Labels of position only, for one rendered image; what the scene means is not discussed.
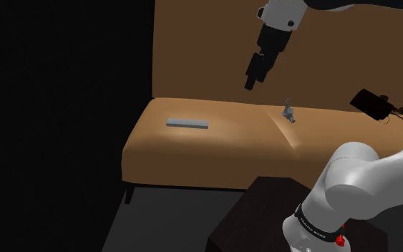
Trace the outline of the dark robot stand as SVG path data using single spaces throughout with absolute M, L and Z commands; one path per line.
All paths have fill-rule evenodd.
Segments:
M 292 178 L 256 178 L 208 236 L 205 252 L 291 252 L 282 224 L 310 191 Z

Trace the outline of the grey flat remote control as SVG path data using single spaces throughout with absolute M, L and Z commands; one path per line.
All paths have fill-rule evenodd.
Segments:
M 208 129 L 207 120 L 189 120 L 189 119 L 180 119 L 180 118 L 168 118 L 166 125 L 168 127 Z

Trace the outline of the tan leather sofa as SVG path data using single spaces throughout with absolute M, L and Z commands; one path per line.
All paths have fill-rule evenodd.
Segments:
M 264 82 L 247 90 L 268 1 L 156 0 L 152 99 L 122 151 L 127 200 L 147 185 L 241 190 L 259 176 L 312 187 L 345 142 L 383 157 L 403 148 L 403 120 L 349 104 L 367 89 L 403 107 L 403 10 L 308 8 Z M 281 114 L 287 98 L 294 123 Z M 208 129 L 168 127 L 168 118 Z

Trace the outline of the small grey figure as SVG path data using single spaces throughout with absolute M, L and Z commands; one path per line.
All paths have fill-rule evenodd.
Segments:
M 293 117 L 293 108 L 289 105 L 290 99 L 287 98 L 285 101 L 285 106 L 283 112 L 281 113 L 289 122 L 294 123 L 295 119 Z

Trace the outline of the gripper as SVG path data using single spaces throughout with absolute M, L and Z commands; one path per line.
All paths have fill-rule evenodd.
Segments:
M 246 70 L 247 90 L 252 90 L 255 82 L 264 82 L 273 68 L 278 54 L 283 52 L 291 37 L 291 31 L 283 31 L 264 24 L 261 28 L 257 45 L 261 48 L 254 53 Z

